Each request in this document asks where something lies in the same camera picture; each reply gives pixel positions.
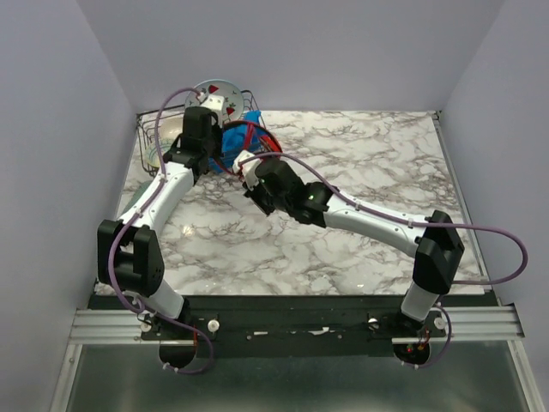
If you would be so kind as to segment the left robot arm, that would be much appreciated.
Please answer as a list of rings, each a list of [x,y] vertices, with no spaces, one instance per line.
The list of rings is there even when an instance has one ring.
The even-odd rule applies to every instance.
[[[158,235],[177,203],[220,154],[222,113],[205,106],[185,110],[183,131],[162,155],[164,167],[118,220],[104,220],[97,231],[98,278],[115,292],[131,293],[122,302],[130,310],[162,314],[160,328],[172,339],[184,337],[190,318],[185,299],[164,280],[165,265]]]

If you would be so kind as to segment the red black headphones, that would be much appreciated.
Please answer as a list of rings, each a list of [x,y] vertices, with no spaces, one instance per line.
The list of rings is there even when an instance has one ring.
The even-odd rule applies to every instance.
[[[282,147],[258,119],[247,118],[225,123],[222,126],[221,156],[214,160],[214,164],[221,172],[232,174],[232,164],[242,150],[257,154],[265,151],[281,152]]]

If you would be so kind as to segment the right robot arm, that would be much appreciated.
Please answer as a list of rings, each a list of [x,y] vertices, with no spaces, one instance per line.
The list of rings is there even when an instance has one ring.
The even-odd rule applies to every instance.
[[[408,215],[364,203],[324,179],[304,183],[277,156],[242,153],[233,170],[244,179],[245,195],[265,214],[280,211],[295,221],[360,234],[413,258],[413,278],[395,314],[395,327],[414,336],[446,295],[462,260],[464,244],[448,214]]]

